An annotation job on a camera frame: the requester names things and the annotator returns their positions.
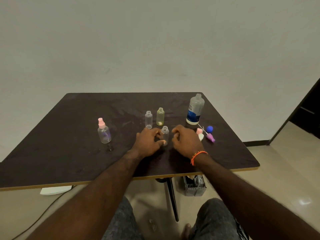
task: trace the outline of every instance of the forearm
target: forearm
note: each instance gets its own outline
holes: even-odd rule
[[[141,157],[128,151],[75,197],[47,218],[28,238],[98,239],[106,231]]]
[[[194,163],[253,239],[320,239],[320,234],[301,218],[209,155],[199,154]]]

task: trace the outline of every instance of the leg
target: leg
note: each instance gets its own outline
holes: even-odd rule
[[[176,198],[174,196],[174,186],[172,184],[172,178],[167,177],[166,179],[167,179],[167,185],[168,185],[169,195],[170,195],[170,199],[171,199],[172,209],[173,209],[173,213],[174,213],[174,218],[176,219],[176,222],[178,222],[179,216],[178,216]]]
[[[132,206],[125,196],[115,211],[102,240],[143,240],[134,218]]]
[[[190,230],[189,240],[240,240],[233,215],[222,200],[213,198],[202,205]]]

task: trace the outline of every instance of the wooden table edge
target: wooden table edge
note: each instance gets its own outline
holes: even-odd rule
[[[253,168],[239,168],[231,169],[232,172],[241,172],[241,171],[252,171],[257,170],[259,167]],[[162,179],[162,178],[173,178],[173,177],[183,177],[183,176],[195,176],[200,175],[202,172],[192,172],[192,173],[176,173],[176,174],[164,174],[164,175],[154,175],[154,176],[144,176],[144,177],[134,177],[132,180],[151,180],[151,179]],[[68,183],[57,183],[57,184],[41,184],[41,185],[29,185],[29,186],[15,186],[15,187],[6,187],[0,188],[0,191],[10,191],[10,190],[27,190],[27,189],[39,189],[39,188],[48,188],[48,187],[59,187],[59,186],[70,186],[70,185],[83,185],[89,184],[91,181],[79,181],[79,182],[68,182]]]

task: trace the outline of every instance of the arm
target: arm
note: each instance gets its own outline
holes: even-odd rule
[[[174,148],[191,159],[204,150],[198,135],[178,125]],[[194,159],[230,212],[253,239],[320,239],[320,234],[290,210],[225,169],[205,153]]]
[[[137,133],[131,150],[54,212],[27,239],[100,240],[138,164],[164,144],[163,140],[154,141],[160,132],[158,128],[145,128]]]

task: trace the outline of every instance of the person's right hand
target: person's right hand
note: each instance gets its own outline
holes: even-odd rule
[[[174,149],[176,149],[182,156],[191,159],[195,153],[204,150],[199,136],[192,129],[185,128],[182,125],[177,125],[172,129],[172,133],[174,133],[172,139]]]

